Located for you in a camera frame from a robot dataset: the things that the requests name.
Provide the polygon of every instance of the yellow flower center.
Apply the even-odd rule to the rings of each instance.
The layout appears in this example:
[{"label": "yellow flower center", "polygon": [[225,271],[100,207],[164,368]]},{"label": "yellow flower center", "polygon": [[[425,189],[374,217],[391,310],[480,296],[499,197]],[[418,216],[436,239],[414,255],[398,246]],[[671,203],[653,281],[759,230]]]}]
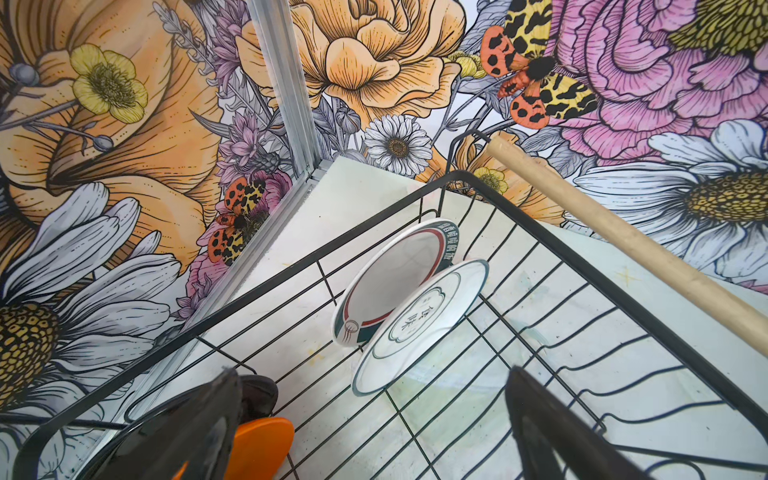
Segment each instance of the yellow flower center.
[{"label": "yellow flower center", "polygon": [[768,40],[768,0],[700,0],[696,19],[669,39],[679,49],[703,48],[737,55],[757,52]]},{"label": "yellow flower center", "polygon": [[501,178],[499,178],[499,176],[493,174],[495,171],[496,170],[488,170],[488,172],[483,172],[479,175],[476,175],[476,177],[482,180],[482,183],[488,185],[490,188],[496,190],[500,194],[503,194],[506,191],[506,189],[502,190],[504,176],[501,175]]},{"label": "yellow flower center", "polygon": [[768,220],[768,172],[708,181],[688,193],[685,205],[698,217],[725,222]]},{"label": "yellow flower center", "polygon": [[118,108],[129,108],[136,104],[136,94],[131,88],[131,79],[115,66],[100,63],[88,75],[91,87],[105,102]]},{"label": "yellow flower center", "polygon": [[408,144],[400,138],[390,138],[386,144],[387,150],[398,158],[408,156]]},{"label": "yellow flower center", "polygon": [[0,408],[13,401],[51,359],[58,318],[37,303],[0,307]]}]

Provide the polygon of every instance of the wall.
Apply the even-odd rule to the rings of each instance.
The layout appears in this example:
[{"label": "wall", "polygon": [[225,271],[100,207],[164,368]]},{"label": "wall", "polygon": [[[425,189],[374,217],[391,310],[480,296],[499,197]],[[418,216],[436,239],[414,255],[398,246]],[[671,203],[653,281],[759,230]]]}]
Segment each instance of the wall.
[{"label": "wall", "polygon": [[[177,334],[296,172],[239,69],[242,2],[0,9],[0,409],[50,417]],[[30,433],[0,425],[0,478]],[[100,434],[59,432],[39,475],[70,478]]]},{"label": "wall", "polygon": [[[326,155],[427,182],[479,128],[696,268],[768,293],[764,2],[291,5]],[[468,137],[450,161],[533,218],[592,234],[484,148]]]},{"label": "wall", "polygon": [[[290,4],[325,157],[426,182],[480,128],[696,268],[768,293],[762,0],[514,2],[506,28],[507,0]],[[295,172],[240,0],[0,8],[0,408],[50,416],[177,332]],[[449,160],[591,234],[484,146]],[[29,432],[0,425],[0,478]],[[97,437],[57,435],[41,475],[70,478]]]}]

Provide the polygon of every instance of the white daisy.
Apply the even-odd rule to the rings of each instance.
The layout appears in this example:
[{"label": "white daisy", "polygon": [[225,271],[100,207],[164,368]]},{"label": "white daisy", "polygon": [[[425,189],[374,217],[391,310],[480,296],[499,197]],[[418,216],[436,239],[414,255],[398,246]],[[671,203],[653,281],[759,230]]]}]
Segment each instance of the white daisy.
[{"label": "white daisy", "polygon": [[364,133],[373,162],[394,174],[415,177],[432,158],[429,136],[414,117],[385,115],[371,122]]},{"label": "white daisy", "polygon": [[[163,331],[169,307],[147,299],[177,279],[180,264],[172,255],[154,254],[160,232],[146,236],[119,266],[91,275],[125,243],[141,210],[126,198],[104,211],[108,197],[103,184],[79,187],[43,220],[30,247],[2,275],[3,411],[52,417],[148,352]],[[85,286],[67,295],[76,283]],[[101,420],[104,410],[96,405],[82,418]],[[2,426],[0,478],[10,478],[16,452],[34,429]],[[38,474],[68,478],[94,435],[83,429],[57,433]]]},{"label": "white daisy", "polygon": [[648,144],[668,163],[592,168],[574,183],[697,269],[768,283],[764,141],[746,120],[723,122],[709,140],[654,135]]}]

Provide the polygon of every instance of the orange flower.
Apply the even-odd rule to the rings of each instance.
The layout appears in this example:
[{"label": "orange flower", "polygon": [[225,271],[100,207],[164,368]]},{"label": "orange flower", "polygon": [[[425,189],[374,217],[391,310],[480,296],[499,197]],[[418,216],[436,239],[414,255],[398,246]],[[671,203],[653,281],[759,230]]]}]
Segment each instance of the orange flower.
[{"label": "orange flower", "polygon": [[[496,137],[501,137],[513,144],[518,141],[517,135],[505,131],[498,131],[491,135],[491,138]],[[475,145],[476,141],[475,137],[468,136],[458,146],[455,162],[459,170],[467,170],[473,173],[488,186],[502,194],[504,198],[536,220],[558,226],[564,222],[564,210],[559,205],[547,198],[542,192],[533,188],[530,183],[520,178],[512,170],[509,170],[500,161],[493,158],[485,151],[485,148],[478,153],[477,145]],[[416,176],[416,180],[429,182],[445,175],[445,165],[447,164],[445,157],[436,148],[432,149],[432,153],[429,166]],[[535,157],[534,160],[557,173],[544,158]],[[471,196],[475,192],[473,190],[465,190],[465,193]]]},{"label": "orange flower", "polygon": [[[462,38],[456,0],[291,0],[310,103],[344,100],[362,127],[384,115],[425,118],[448,106],[461,65],[444,61]],[[253,24],[237,38],[243,70],[274,97]]]},{"label": "orange flower", "polygon": [[[214,218],[220,196],[213,173],[220,138],[196,122],[190,110],[212,121],[220,120],[221,110],[216,90],[207,86],[173,35],[163,30],[152,7],[155,1],[5,3],[4,13],[12,18],[5,25],[12,31],[0,30],[0,74],[8,78],[12,65],[31,65],[39,82],[13,97],[6,111],[14,113],[4,123],[59,105],[71,107],[40,118],[53,125],[43,128],[48,137],[20,126],[0,131],[5,194],[16,206],[0,214],[0,271],[29,245],[47,214],[77,186],[92,181],[109,188],[109,206],[126,197],[141,204],[137,226],[113,263],[122,261],[153,230],[162,233],[157,252],[172,253],[184,268],[197,255],[195,240]],[[184,2],[165,3],[195,35],[203,35]],[[48,18],[48,24],[40,18]],[[89,91],[73,87],[93,66],[83,64],[90,57],[80,55],[82,45],[89,45],[94,55],[105,52],[112,63],[131,70],[126,81],[137,85],[138,96],[130,110],[113,115],[95,101],[82,104]],[[73,52],[80,56],[73,59]],[[93,137],[109,137],[112,148],[89,144],[83,151],[82,137],[61,129],[82,131],[86,125]]]}]

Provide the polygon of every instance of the black plastic object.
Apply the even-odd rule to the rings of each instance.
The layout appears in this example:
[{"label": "black plastic object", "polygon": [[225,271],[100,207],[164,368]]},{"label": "black plastic object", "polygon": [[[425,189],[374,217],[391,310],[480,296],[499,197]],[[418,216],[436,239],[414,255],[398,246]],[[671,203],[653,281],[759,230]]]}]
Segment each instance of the black plastic object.
[{"label": "black plastic object", "polygon": [[163,425],[100,468],[94,480],[221,480],[240,417],[242,384],[228,369],[195,389]]},{"label": "black plastic object", "polygon": [[526,480],[565,478],[554,451],[579,478],[650,480],[523,368],[512,368],[505,398]]},{"label": "black plastic object", "polygon": [[[277,385],[275,382],[261,375],[241,376],[240,381],[243,395],[240,400],[238,425],[270,416],[277,403]],[[203,384],[180,393],[132,422],[88,462],[78,475],[78,480],[100,478],[99,475],[109,465],[131,454],[137,446],[157,433],[181,406],[208,388],[209,385],[209,383]]]}]

